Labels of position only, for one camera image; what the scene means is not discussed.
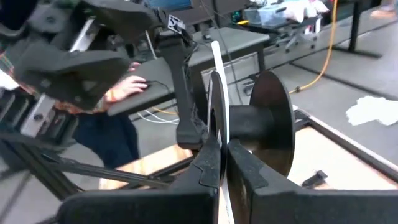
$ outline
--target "yellow cable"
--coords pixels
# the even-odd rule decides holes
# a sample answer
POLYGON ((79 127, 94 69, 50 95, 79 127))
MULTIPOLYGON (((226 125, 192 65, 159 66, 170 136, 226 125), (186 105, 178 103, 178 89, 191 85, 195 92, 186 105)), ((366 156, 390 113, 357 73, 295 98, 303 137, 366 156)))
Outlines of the yellow cable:
POLYGON ((152 107, 152 109, 154 109, 154 110, 156 110, 156 111, 158 111, 158 112, 164 113, 164 114, 178 114, 178 113, 176 113, 176 112, 164 111, 164 110, 161 110, 161 109, 156 108, 156 107, 154 107, 154 106, 152 107))
POLYGON ((308 83, 308 84, 306 84, 304 86, 298 87, 295 90, 290 91, 289 94, 298 93, 298 92, 300 92, 302 90, 305 90, 305 89, 309 88, 310 86, 315 84, 319 79, 321 79, 322 75, 325 73, 326 69, 328 68, 330 57, 331 57, 331 52, 333 50, 333 43, 335 41, 337 2, 338 2, 338 0, 334 0, 333 1, 333 12, 332 12, 332 18, 331 18, 331 32, 330 32, 330 39, 329 39, 329 48, 328 48, 328 54, 326 56, 325 63, 323 64, 322 71, 319 73, 319 75, 316 77, 316 79, 314 79, 312 82, 310 82, 310 83, 308 83))

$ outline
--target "human hand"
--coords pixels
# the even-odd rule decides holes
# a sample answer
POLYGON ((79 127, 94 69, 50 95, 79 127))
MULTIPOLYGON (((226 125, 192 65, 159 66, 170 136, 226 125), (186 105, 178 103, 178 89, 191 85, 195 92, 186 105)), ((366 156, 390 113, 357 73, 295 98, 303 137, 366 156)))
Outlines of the human hand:
MULTIPOLYGON (((138 63, 132 64, 129 72, 135 71, 135 68, 138 65, 138 63)), ((136 75, 131 75, 130 77, 125 78, 106 93, 106 101, 108 103, 115 103, 124 100, 130 95, 142 93, 148 87, 144 83, 145 81, 146 80, 144 78, 136 75)))

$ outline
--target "black cable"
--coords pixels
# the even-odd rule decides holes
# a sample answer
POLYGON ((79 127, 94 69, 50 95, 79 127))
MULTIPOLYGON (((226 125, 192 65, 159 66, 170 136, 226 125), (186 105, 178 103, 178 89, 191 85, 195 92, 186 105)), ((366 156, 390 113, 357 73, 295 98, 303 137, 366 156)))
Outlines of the black cable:
MULTIPOLYGON (((157 80, 147 80, 145 83, 148 84, 148 85, 151 85, 152 83, 157 83, 157 84, 163 86, 163 87, 167 90, 167 93, 168 93, 169 95, 172 94, 171 89, 170 89, 166 84, 164 84, 164 83, 162 83, 162 82, 160 82, 160 81, 157 81, 157 80)), ((178 114, 178 108, 176 108, 175 106, 173 106, 173 109, 174 109, 174 111, 178 114)))
POLYGON ((237 78, 237 76, 236 76, 235 69, 234 69, 234 65, 233 65, 233 62, 232 62, 232 56, 231 56, 231 54, 228 52, 228 47, 227 47, 227 45, 226 45, 226 43, 225 43, 225 41, 224 41, 223 36, 221 35, 220 28, 218 27, 217 22, 215 21, 215 19, 213 18, 213 16, 211 16, 211 14, 210 14, 210 12, 208 11, 208 8, 207 8, 206 4, 203 2, 203 0, 200 0, 200 2, 201 2, 201 5, 203 6, 204 10, 206 11, 206 13, 208 14, 208 16, 210 17, 211 21, 213 22, 213 25, 215 26, 215 28, 216 28, 216 30, 217 30, 217 32, 218 32, 218 35, 220 35, 220 39, 221 39, 221 41, 222 41, 222 43, 223 43, 223 45, 224 45, 225 52, 226 52, 226 54, 227 54, 227 56, 228 56, 229 64, 231 65, 232 74, 233 74, 233 76, 234 76, 235 88, 236 88, 236 92, 237 92, 238 98, 239 98, 239 103, 240 103, 241 105, 243 105, 242 96, 241 96, 241 93, 240 93, 240 91, 239 91, 239 85, 238 85, 238 82, 237 82, 238 78, 237 78))

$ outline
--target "gray table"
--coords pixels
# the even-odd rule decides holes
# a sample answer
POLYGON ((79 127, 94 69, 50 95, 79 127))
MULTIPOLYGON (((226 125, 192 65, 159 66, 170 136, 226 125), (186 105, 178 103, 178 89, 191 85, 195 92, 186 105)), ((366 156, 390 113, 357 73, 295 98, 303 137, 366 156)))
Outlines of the gray table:
MULTIPOLYGON (((229 61, 228 54, 225 50, 226 47, 232 60, 257 53, 259 71, 261 72, 266 69, 264 45, 269 40, 267 34, 258 34, 246 30, 224 27, 219 30, 210 29, 210 35, 213 40, 219 42, 224 62, 229 61)), ((213 52, 211 51, 211 43, 204 44, 200 33, 194 34, 193 40, 198 43, 198 50, 194 52, 189 61, 192 88, 193 91, 197 93, 194 96, 196 105, 198 108, 204 108, 203 110, 198 110, 198 116, 205 121, 207 119, 207 99, 201 71, 214 67, 215 63, 213 52)))
MULTIPOLYGON (((232 28, 221 28, 220 33, 233 60, 257 52, 260 71, 265 70, 263 49, 265 42, 269 39, 268 35, 232 28)), ((218 31, 211 29, 210 34, 214 40, 218 40, 220 43, 223 60, 225 62, 229 61, 225 46, 223 45, 218 31)), ((198 50, 192 54, 189 61, 190 77, 195 92, 199 93, 195 95, 195 103, 199 108, 203 108, 198 114, 201 119, 206 121, 207 98, 201 71, 214 67, 215 65, 211 44, 204 44, 201 40, 200 33, 194 34, 193 39, 199 44, 198 50)), ((174 98, 172 74, 164 59, 158 58, 157 60, 143 63, 134 72, 134 75, 157 82, 153 83, 145 92, 114 104, 108 110, 108 114, 114 115, 122 112, 133 114, 174 98)))

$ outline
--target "wooden board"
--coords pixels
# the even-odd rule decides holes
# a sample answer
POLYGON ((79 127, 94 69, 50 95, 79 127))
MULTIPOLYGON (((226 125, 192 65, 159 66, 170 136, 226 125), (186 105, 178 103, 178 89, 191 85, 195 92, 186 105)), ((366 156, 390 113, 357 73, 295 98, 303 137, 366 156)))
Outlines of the wooden board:
MULTIPOLYGON (((138 174, 151 174, 192 156, 191 152, 170 146, 159 152, 134 161, 119 170, 138 174)), ((398 189, 398 184, 359 160, 348 151, 312 128, 296 133, 296 146, 292 170, 288 179, 301 185, 316 171, 322 170, 328 178, 318 189, 387 190, 398 189)), ((125 183, 101 179, 99 188, 110 190, 125 183)), ((219 223, 228 223, 226 204, 220 194, 219 223)))

